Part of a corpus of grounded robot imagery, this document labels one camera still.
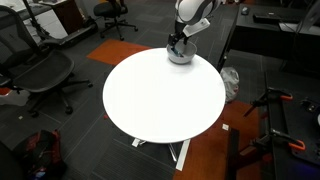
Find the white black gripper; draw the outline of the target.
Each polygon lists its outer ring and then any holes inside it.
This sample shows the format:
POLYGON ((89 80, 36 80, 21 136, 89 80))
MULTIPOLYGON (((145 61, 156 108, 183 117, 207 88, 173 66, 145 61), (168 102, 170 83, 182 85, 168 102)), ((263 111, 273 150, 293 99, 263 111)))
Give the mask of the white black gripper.
POLYGON ((190 36, 197 34, 210 26, 210 22, 203 18, 199 22, 193 25, 187 25, 185 23, 175 22, 175 33, 170 34, 168 37, 168 45, 174 49, 178 40, 183 38, 183 44, 187 45, 190 36))

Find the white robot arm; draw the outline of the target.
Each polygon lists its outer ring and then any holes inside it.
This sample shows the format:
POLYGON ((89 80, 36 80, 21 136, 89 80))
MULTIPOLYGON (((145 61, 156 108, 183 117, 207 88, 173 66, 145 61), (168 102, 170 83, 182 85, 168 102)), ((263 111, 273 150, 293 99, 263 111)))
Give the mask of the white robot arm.
POLYGON ((177 42, 203 31, 210 26, 207 17, 218 9, 222 0, 177 0, 175 3, 175 31, 168 37, 168 45, 174 49, 177 42))

